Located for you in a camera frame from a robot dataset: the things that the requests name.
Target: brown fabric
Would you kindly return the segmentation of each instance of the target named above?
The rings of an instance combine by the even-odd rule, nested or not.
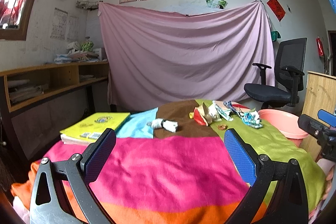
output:
[[[189,113],[193,112],[199,104],[195,100],[172,102],[160,106],[156,117],[178,122],[176,133],[171,133],[163,128],[154,130],[154,138],[167,138],[170,136],[183,137],[218,137],[211,127],[201,126],[189,118]]]

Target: chair seat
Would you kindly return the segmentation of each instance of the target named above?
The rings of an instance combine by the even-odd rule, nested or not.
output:
[[[248,96],[258,102],[282,102],[287,104],[291,100],[290,93],[271,85],[245,84],[244,90]]]

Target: window frame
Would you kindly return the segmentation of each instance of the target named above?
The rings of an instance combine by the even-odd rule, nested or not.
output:
[[[0,29],[0,39],[10,41],[25,41],[27,38],[28,24],[35,0],[26,0],[22,10],[19,28]]]

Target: orange fabric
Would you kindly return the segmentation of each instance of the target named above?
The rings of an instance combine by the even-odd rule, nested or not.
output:
[[[13,183],[11,193],[13,196],[18,196],[23,205],[29,209],[30,199],[33,190],[34,180],[36,177],[39,163],[33,162],[31,164],[31,171],[29,171],[29,180],[26,183]],[[77,218],[86,221],[71,188],[64,186],[71,207]],[[110,203],[102,203],[106,212],[113,218],[117,224],[139,223],[139,224],[207,224],[207,223],[224,223],[228,217],[233,213],[239,203],[232,203],[227,206],[206,206],[200,208],[193,208],[181,213],[165,213],[154,212],[147,210],[137,210],[133,208],[126,208]],[[261,219],[266,212],[266,205],[262,203],[252,222]]]

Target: pink fabric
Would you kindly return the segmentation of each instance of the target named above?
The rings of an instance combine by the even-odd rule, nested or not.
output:
[[[85,146],[55,144],[45,155],[67,160]],[[100,202],[159,212],[240,202],[248,186],[219,137],[117,139],[98,179]]]
[[[205,98],[240,101],[244,84],[260,83],[253,62],[274,67],[261,2],[186,17],[179,13],[100,3],[110,63],[109,103],[147,110]],[[267,84],[274,85],[268,69]]]

